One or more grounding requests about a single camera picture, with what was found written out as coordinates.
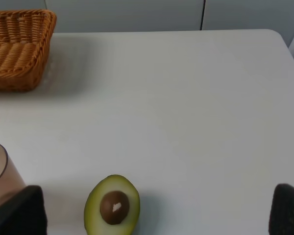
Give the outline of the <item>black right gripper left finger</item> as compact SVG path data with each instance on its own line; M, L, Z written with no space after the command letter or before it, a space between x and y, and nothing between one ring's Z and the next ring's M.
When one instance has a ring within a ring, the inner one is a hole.
M40 186L27 186L0 205L0 235L46 235L47 227Z

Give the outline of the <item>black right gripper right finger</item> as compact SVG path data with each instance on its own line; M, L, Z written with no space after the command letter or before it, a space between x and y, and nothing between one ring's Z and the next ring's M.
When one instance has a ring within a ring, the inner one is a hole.
M294 235L294 187L275 187L269 216L270 235Z

